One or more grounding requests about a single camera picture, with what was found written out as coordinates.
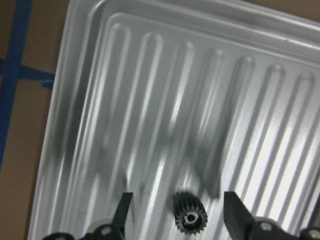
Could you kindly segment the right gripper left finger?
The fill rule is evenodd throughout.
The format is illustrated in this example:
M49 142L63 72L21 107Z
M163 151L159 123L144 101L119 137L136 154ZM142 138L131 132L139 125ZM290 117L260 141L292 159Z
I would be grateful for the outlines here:
M121 232L125 231L125 223L130 210L131 201L133 198L132 192L124 192L117 205L116 211L113 216L112 224L117 227Z

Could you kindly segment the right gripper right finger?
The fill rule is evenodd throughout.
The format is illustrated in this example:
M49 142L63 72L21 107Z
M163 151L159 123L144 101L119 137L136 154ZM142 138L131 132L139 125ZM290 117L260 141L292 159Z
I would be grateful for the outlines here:
M223 195L223 221L231 238L249 238L254 217L233 191Z

